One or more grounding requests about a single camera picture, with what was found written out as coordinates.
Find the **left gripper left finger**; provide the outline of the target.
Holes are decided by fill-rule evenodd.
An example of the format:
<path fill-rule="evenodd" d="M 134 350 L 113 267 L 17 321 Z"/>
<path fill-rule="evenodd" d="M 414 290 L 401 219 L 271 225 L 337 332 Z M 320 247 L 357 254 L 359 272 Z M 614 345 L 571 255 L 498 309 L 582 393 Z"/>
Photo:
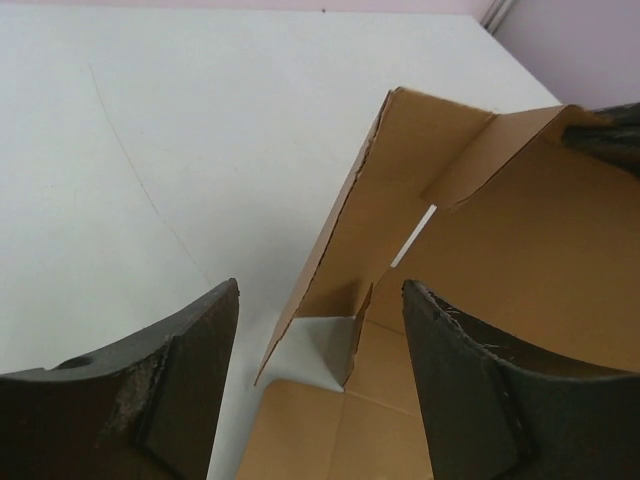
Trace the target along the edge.
<path fill-rule="evenodd" d="M 228 279 L 52 369 L 1 378 L 5 479 L 203 479 L 239 317 Z"/>

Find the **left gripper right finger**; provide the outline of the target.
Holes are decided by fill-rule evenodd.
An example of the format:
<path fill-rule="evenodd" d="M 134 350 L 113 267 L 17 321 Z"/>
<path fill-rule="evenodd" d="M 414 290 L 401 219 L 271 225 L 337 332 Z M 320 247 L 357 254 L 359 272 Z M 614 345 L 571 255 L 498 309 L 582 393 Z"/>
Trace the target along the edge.
<path fill-rule="evenodd" d="M 403 319 L 438 479 L 635 479 L 639 377 L 532 345 L 415 280 Z"/>

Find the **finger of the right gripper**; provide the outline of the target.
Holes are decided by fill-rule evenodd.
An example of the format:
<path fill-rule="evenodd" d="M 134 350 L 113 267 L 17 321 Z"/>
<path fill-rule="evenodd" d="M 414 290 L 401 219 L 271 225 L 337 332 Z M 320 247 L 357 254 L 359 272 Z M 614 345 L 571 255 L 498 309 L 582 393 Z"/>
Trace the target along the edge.
<path fill-rule="evenodd" d="M 593 110 L 609 120 L 605 126 L 569 126 L 564 146 L 639 175 L 639 103 Z"/>

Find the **brown cardboard box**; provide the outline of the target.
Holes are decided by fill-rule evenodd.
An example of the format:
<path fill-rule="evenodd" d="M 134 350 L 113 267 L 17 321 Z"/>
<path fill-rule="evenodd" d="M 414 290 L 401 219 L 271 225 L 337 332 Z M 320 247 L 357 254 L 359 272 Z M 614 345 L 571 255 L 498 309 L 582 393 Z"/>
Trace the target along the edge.
<path fill-rule="evenodd" d="M 339 393 L 265 389 L 241 479 L 438 479 L 408 280 L 532 345 L 639 377 L 639 175 L 563 145 L 577 106 L 495 114 L 390 91 L 274 333 L 352 320 Z"/>

